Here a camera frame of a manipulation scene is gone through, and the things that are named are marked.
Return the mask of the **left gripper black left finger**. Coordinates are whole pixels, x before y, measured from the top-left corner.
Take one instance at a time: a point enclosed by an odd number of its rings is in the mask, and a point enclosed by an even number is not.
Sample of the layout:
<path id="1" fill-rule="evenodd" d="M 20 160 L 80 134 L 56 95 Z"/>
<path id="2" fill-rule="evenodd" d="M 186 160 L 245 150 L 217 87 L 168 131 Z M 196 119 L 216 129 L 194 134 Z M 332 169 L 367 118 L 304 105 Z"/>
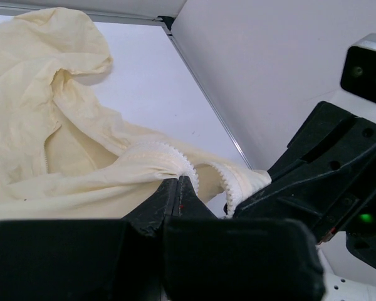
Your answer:
<path id="1" fill-rule="evenodd" d="M 0 300 L 164 300 L 159 231 L 176 179 L 120 219 L 0 221 Z"/>

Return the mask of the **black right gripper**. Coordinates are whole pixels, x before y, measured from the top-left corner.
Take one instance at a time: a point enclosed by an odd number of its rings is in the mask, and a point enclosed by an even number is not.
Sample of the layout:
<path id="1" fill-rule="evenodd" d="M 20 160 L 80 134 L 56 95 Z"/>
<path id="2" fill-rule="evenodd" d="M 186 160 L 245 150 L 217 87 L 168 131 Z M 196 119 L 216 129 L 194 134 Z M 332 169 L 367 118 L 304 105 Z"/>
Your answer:
<path id="1" fill-rule="evenodd" d="M 320 102 L 269 170 L 274 183 L 234 218 L 294 219 L 318 243 L 345 232 L 347 250 L 376 269 L 376 125 Z"/>

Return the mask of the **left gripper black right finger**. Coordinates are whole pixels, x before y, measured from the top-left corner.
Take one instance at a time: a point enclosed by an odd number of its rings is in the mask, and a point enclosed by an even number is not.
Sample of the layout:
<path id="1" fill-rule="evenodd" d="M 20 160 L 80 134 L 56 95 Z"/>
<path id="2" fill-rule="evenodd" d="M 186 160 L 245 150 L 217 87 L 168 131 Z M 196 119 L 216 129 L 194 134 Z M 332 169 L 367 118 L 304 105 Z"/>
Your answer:
<path id="1" fill-rule="evenodd" d="M 323 267 L 309 229 L 292 219 L 219 219 L 179 178 L 162 227 L 170 300 L 321 300 Z"/>

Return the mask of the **cream yellow zip jacket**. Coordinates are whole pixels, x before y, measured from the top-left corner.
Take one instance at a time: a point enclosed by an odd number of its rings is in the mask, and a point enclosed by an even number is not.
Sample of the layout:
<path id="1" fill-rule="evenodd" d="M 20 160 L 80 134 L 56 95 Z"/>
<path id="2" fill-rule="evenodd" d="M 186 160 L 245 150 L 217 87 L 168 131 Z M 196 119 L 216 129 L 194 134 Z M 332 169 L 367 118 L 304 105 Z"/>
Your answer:
<path id="1" fill-rule="evenodd" d="M 227 212 L 271 183 L 222 157 L 126 122 L 77 81 L 112 65 L 83 12 L 51 8 L 0 24 L 0 220 L 121 218 L 165 179 L 187 176 Z"/>

